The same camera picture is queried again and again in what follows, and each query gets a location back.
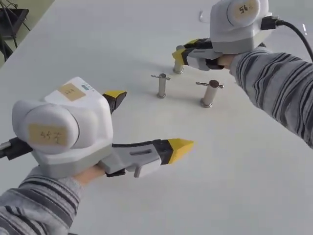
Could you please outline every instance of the striped shirt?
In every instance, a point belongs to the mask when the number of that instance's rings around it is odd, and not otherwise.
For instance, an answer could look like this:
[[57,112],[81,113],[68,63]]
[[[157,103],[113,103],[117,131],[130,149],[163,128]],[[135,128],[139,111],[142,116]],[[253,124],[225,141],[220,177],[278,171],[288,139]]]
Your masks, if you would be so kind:
[[[258,47],[237,55],[230,74],[256,107],[313,147],[313,64]],[[72,178],[50,179],[34,168],[0,197],[0,235],[66,235],[81,190]]]
[[73,178],[51,179],[34,168],[0,197],[0,235],[67,235],[81,190]]
[[265,47],[237,55],[230,74],[257,108],[313,148],[313,64]]

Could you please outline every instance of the handwritten number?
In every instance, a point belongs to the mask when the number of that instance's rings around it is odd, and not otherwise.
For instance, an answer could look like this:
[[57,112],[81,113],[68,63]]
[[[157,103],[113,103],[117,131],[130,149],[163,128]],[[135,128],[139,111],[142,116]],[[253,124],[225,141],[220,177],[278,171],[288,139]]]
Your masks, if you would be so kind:
[[55,141],[57,144],[60,144],[60,143],[59,143],[60,135],[61,135],[60,132],[55,132],[55,133],[54,133],[54,141]]
[[245,13],[245,12],[248,10],[248,8],[247,8],[246,5],[243,5],[243,6],[241,6],[241,7],[239,8],[239,10],[240,10],[241,14],[243,14],[243,13]]
[[69,89],[69,90],[65,91],[65,94],[71,94],[72,92],[75,92],[75,90],[74,89]]
[[57,144],[60,144],[60,137],[61,137],[61,133],[60,132],[54,132],[53,133],[53,136],[51,136],[52,133],[50,131],[47,131],[47,132],[44,132],[42,131],[40,133],[40,136],[43,138],[43,139],[47,139],[47,140],[50,140],[51,137],[53,137],[53,141]]

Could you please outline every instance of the floor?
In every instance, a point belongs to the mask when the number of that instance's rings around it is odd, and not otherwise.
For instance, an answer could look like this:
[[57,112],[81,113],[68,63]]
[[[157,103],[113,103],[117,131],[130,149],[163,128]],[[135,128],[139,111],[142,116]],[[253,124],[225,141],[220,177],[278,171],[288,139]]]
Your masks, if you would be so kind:
[[[43,14],[46,12],[46,10],[51,6],[51,4],[54,2],[54,0],[2,0],[2,2],[5,5],[9,5],[10,2],[13,4],[17,4],[18,8],[25,8],[29,9],[29,13],[27,15],[27,20],[25,21],[25,24],[32,29],[36,23],[39,21],[39,19],[43,16]],[[23,25],[20,27],[20,30],[17,33],[16,41],[18,44],[21,43],[21,41],[27,36],[29,31],[27,28],[25,28]],[[6,41],[8,45],[12,48],[12,50],[15,49],[13,40]],[[4,59],[2,54],[0,53],[0,67],[4,64]]]

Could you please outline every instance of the white tabletop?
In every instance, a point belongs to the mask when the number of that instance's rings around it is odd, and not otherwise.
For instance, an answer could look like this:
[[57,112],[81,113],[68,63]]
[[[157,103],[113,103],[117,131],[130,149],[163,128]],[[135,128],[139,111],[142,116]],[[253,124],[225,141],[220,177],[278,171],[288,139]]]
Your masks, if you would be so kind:
[[[177,45],[209,37],[209,24],[200,23],[198,16],[212,4],[56,0],[1,68],[1,142],[14,137],[15,101],[38,99],[75,76],[100,92],[128,91],[113,114],[115,143],[195,142],[181,161],[145,178],[128,174],[88,186],[73,232],[312,234],[312,150],[254,108],[228,72],[185,68],[183,75],[171,74]],[[308,58],[300,40],[286,29],[267,44]],[[150,77],[161,72],[172,78],[163,100],[156,98],[157,78]],[[213,107],[204,109],[199,100],[205,87],[195,82],[210,79],[225,88]],[[35,165],[31,155],[2,159],[0,190],[16,187]]]

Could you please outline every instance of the striped sleeve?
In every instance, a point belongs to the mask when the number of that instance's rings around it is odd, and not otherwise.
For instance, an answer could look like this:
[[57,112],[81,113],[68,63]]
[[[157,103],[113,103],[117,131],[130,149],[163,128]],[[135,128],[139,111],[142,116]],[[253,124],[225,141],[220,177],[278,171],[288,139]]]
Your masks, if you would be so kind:
[[267,48],[237,55],[230,74],[259,109],[313,148],[313,64]]
[[0,197],[0,234],[67,235],[81,190],[72,178],[54,180],[34,168],[18,188]]

